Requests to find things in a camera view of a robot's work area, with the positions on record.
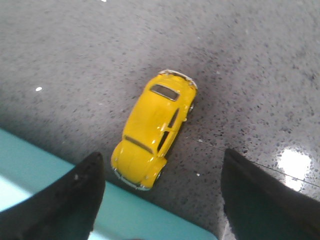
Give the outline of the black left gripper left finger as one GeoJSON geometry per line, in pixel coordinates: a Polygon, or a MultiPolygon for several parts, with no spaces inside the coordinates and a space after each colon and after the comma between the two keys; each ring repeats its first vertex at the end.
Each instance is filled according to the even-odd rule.
{"type": "Polygon", "coordinates": [[[60,179],[0,213],[2,240],[87,240],[106,181],[102,154],[93,152],[60,179]]]}

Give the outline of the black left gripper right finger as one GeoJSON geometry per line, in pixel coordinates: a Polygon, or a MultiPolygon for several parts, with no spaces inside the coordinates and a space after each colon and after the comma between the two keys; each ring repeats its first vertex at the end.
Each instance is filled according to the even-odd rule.
{"type": "Polygon", "coordinates": [[[320,203],[227,148],[221,171],[224,212],[237,240],[318,240],[320,203]]]}

